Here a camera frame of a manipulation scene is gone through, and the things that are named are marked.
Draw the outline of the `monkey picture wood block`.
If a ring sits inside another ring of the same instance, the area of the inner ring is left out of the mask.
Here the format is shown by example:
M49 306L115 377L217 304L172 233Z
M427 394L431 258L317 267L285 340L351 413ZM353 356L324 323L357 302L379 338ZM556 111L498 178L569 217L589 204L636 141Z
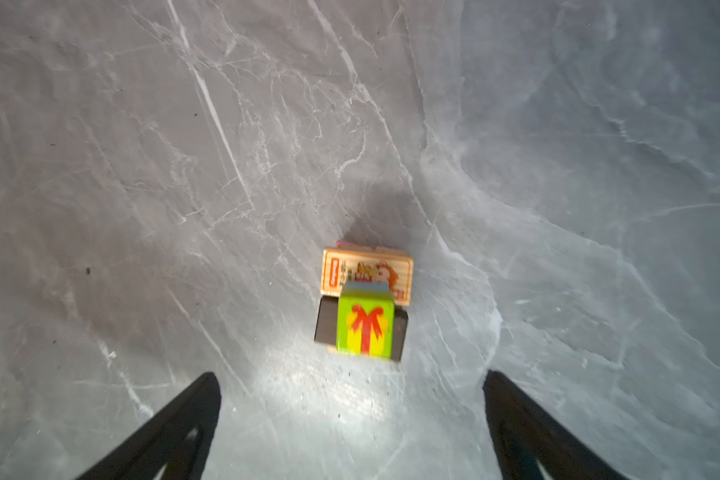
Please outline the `monkey picture wood block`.
M411 304L414 259L405 251L373 252L336 247L323 251L320 292L338 297L347 281L387 282L395 303Z

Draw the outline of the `green cube red figure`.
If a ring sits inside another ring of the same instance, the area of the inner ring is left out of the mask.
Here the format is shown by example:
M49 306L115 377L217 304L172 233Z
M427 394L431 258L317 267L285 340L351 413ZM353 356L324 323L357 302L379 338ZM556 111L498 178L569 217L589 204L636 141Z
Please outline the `green cube red figure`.
M390 360L395 302L392 294L352 289L338 301L336 350Z

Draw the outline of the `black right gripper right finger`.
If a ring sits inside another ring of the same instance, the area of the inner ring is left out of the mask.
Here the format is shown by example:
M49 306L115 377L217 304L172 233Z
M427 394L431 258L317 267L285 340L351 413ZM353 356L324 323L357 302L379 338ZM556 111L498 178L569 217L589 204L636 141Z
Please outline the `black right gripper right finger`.
M493 450L504 479L622 479L504 373L483 384Z

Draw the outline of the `dark brown wood block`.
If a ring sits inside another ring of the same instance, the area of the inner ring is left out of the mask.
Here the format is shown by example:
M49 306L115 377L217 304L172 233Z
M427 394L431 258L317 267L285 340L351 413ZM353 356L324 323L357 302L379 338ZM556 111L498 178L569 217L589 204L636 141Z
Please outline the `dark brown wood block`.
M339 299L322 296L319 303L314 341L334 349L337 339L337 318ZM393 339L390 360L400 362L403 357L406 333L409 323L408 313L402 307L396 307L394 313Z

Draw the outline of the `pink wood block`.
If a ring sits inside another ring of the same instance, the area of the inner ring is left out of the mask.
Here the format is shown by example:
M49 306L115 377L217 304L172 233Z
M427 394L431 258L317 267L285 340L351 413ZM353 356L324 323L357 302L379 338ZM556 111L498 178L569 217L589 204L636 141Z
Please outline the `pink wood block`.
M367 246L358 243L350 242L347 240L339 240L336 242L335 247L338 249L345 250L359 250L359 251L373 251L373 252L392 252L394 248L384 246Z

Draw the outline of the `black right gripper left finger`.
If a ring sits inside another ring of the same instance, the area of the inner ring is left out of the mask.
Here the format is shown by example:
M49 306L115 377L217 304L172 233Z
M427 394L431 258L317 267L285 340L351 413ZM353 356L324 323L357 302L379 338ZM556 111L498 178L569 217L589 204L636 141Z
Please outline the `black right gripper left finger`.
M216 375L205 372L82 479L199 479L221 408Z

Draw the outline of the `blue letter P cube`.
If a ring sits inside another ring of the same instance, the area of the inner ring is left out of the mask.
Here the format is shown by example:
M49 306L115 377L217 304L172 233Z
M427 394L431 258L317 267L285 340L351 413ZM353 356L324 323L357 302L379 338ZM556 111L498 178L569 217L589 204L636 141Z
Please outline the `blue letter P cube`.
M342 286L341 296L383 296L394 298L387 282L347 281Z

